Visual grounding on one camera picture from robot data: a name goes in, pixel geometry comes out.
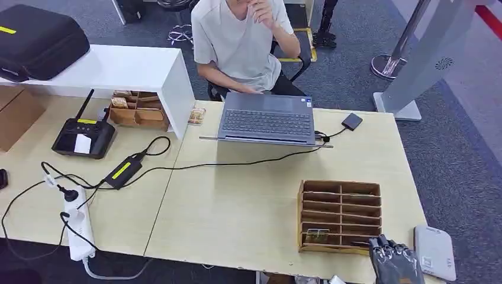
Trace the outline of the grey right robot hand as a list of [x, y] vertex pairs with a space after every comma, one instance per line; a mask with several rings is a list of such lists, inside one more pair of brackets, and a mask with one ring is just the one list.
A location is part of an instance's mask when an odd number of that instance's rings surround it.
[[376, 283], [425, 283], [415, 251], [384, 234], [369, 239], [369, 257]]

